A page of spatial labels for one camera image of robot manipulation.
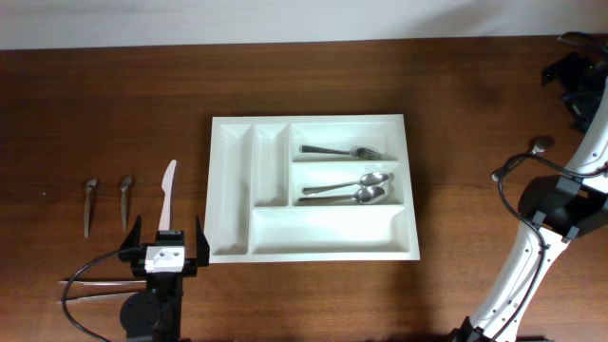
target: fork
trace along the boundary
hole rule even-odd
[[[372,150],[371,148],[358,147],[358,146],[354,146],[353,148],[351,148],[350,151],[338,151],[338,150],[332,150],[332,149],[329,149],[329,148],[322,148],[322,147],[314,147],[314,146],[308,146],[308,145],[301,145],[300,146],[300,152],[302,152],[302,153],[325,153],[325,154],[336,154],[336,155],[343,155],[343,156],[353,156],[353,157],[356,157],[356,158],[366,159],[366,160],[371,160],[371,161],[380,161],[382,159],[382,154],[380,154],[379,152],[376,152],[376,151]]]

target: white plastic knife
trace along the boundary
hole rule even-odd
[[[177,164],[176,160],[172,160],[167,166],[167,170],[164,171],[164,177],[162,177],[161,187],[164,191],[164,202],[162,203],[161,222],[159,223],[160,231],[171,229],[171,188],[173,187],[173,175]]]

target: white wall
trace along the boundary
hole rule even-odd
[[[605,0],[0,0],[0,48],[608,31]]]

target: white tray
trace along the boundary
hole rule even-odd
[[[383,158],[303,154],[302,144]],[[373,171],[393,176],[380,203],[297,205],[303,187]],[[211,262],[420,259],[403,116],[214,118],[204,230]]]

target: wooden table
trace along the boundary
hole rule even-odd
[[[514,240],[490,173],[549,134],[565,164],[582,135],[541,70],[570,51],[554,37],[0,52],[0,339],[83,341],[62,286],[121,244],[120,191],[136,176],[130,222],[152,241],[167,163],[175,228],[194,255],[214,116],[404,113],[422,260],[218,264],[184,282],[182,334],[196,341],[428,340],[482,303]],[[532,163],[507,182],[550,170]],[[83,184],[97,178],[91,238]],[[608,229],[555,263],[520,333],[559,342],[608,335]],[[108,261],[88,277],[129,276]],[[76,287],[74,295],[91,293]],[[71,305],[124,340],[123,299]]]

